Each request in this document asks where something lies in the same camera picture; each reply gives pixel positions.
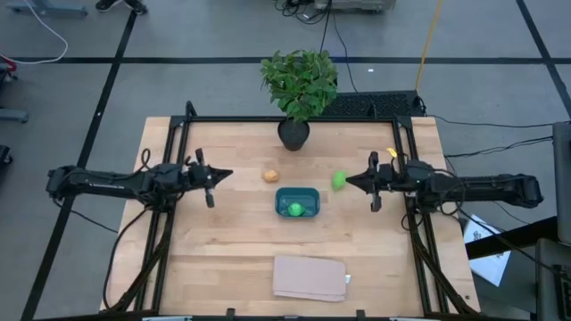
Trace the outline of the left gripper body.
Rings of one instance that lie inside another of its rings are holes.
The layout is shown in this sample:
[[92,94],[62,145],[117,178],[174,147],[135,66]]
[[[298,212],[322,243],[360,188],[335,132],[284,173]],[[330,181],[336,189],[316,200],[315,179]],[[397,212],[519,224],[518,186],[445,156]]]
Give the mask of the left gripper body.
[[181,193],[180,198],[183,198],[186,192],[195,189],[203,189],[205,192],[205,199],[208,208],[215,206],[212,190],[214,189],[214,182],[211,175],[211,168],[204,161],[203,149],[195,150],[196,161],[188,162],[189,175],[189,188]]

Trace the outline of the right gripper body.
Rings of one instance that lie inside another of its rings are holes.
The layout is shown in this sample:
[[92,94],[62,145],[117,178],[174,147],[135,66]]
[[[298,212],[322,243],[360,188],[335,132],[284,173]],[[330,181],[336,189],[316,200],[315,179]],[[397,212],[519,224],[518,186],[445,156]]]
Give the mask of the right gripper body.
[[399,180],[399,174],[391,163],[380,163],[378,152],[372,152],[368,157],[368,173],[370,174],[372,202],[370,208],[379,212],[382,207],[381,191],[390,191],[392,185]]

